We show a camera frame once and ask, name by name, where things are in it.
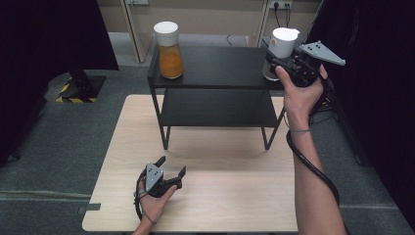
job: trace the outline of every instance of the wearable gripper device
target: wearable gripper device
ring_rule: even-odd
[[[165,156],[162,156],[155,164],[148,163],[146,165],[146,168],[141,172],[140,176],[137,180],[136,189],[134,192],[134,204],[135,209],[137,211],[138,217],[142,218],[142,214],[140,211],[140,194],[142,193],[141,190],[139,190],[139,184],[140,181],[143,180],[144,183],[144,190],[143,193],[146,193],[145,195],[150,195],[155,198],[160,198],[162,195],[167,192],[167,190],[172,187],[173,185],[177,185],[177,189],[182,188],[182,178],[186,174],[186,166],[183,166],[183,168],[178,173],[177,177],[164,180],[163,175],[164,171],[160,168],[160,166],[165,162]]]
[[[299,50],[294,50],[291,57],[284,59],[276,58],[270,50],[267,50],[265,60],[269,65],[269,71],[264,71],[267,79],[278,80],[275,68],[281,66],[290,75],[293,84],[298,87],[307,87],[320,76],[319,68],[322,61],[339,66],[346,64],[345,60],[324,46],[321,41],[302,44]]]

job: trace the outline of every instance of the human arm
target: human arm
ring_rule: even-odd
[[[142,181],[140,182],[139,187],[144,188]],[[173,185],[160,198],[154,198],[150,195],[141,196],[140,205],[143,217],[137,229],[132,233],[133,235],[147,235],[152,231],[153,227],[161,218],[165,205],[171,196],[173,196],[176,189],[177,185]]]
[[[285,88],[284,108],[290,125],[291,137],[296,147],[320,171],[323,166],[318,157],[309,130],[308,117],[323,91],[317,79],[307,88],[291,82],[283,68],[276,69]],[[320,73],[327,77],[322,67]],[[330,188],[294,156],[295,202],[299,234],[346,234],[342,215]]]

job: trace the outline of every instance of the white lid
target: white lid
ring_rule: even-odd
[[[179,41],[179,26],[173,22],[156,23],[154,30],[160,46],[173,46]]]
[[[284,41],[294,41],[299,36],[299,31],[295,28],[278,27],[272,31],[274,37]]]

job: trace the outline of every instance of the light wood tabletop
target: light wood tabletop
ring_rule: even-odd
[[[277,114],[281,97],[273,97]],[[186,165],[183,188],[172,196],[154,231],[297,231],[294,164],[281,124],[264,150],[260,128],[171,127],[161,142],[150,95],[126,98],[82,227],[86,231],[133,231],[140,223],[133,192],[147,163],[166,156],[164,179]]]

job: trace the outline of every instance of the jar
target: jar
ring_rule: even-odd
[[[160,73],[165,78],[177,78],[183,71],[179,48],[178,25],[173,22],[156,23],[154,26],[159,47]]]

